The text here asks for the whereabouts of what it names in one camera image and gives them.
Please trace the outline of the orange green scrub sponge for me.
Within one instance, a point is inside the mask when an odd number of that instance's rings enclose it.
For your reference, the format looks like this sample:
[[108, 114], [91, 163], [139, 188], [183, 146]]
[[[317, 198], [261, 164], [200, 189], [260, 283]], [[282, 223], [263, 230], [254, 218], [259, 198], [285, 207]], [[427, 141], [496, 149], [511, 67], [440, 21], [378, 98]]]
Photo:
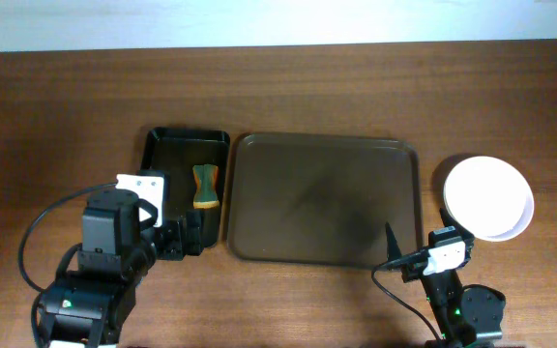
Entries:
[[192, 168], [196, 190], [193, 197], [194, 209], [212, 209], [220, 205], [216, 191], [219, 168], [213, 164], [199, 164]]

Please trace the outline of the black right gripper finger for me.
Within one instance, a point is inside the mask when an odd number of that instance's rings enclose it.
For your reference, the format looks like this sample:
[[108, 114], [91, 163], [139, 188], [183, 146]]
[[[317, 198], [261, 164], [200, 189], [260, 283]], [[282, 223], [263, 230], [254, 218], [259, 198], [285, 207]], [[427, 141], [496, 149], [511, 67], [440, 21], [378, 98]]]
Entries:
[[388, 222], [385, 224], [385, 232], [387, 239], [387, 260], [395, 261], [402, 256], [402, 253], [398, 246], [395, 233]]
[[441, 208], [439, 213], [445, 227], [453, 227], [454, 229], [457, 229], [457, 222], [445, 208]]

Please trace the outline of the white plate front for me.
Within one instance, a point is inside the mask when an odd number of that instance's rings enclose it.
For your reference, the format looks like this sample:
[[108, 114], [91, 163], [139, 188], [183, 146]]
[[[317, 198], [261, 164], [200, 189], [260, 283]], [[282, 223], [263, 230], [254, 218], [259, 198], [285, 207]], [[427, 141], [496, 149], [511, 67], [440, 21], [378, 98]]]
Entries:
[[508, 162], [489, 156], [459, 161], [442, 187], [449, 215], [476, 238], [505, 242], [518, 237], [535, 214], [527, 179]]

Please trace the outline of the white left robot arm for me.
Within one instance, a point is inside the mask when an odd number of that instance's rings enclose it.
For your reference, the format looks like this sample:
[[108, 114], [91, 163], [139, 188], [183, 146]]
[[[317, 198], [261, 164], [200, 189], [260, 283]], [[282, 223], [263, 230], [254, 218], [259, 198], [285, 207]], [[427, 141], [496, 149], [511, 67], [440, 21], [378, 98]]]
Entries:
[[32, 303], [37, 346], [116, 346], [136, 289], [156, 262], [201, 254], [203, 217], [189, 210], [166, 218], [169, 189], [166, 172], [140, 170], [83, 190], [82, 241], [66, 251]]

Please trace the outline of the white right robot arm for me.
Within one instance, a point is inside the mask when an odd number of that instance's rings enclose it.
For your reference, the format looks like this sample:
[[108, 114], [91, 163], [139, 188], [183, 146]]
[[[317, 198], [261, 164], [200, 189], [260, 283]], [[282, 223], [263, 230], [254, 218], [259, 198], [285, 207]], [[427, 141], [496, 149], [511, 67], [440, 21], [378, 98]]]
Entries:
[[376, 285], [423, 320], [434, 336], [426, 347], [492, 347], [503, 336], [506, 297], [488, 286], [462, 284], [457, 271], [471, 260], [475, 236], [447, 210], [441, 209], [440, 217], [444, 227], [431, 231], [428, 245], [409, 254], [400, 251], [395, 233], [387, 224], [387, 261], [373, 268], [371, 278], [376, 279], [378, 272], [399, 271], [403, 282], [421, 283], [435, 324], [380, 283]]

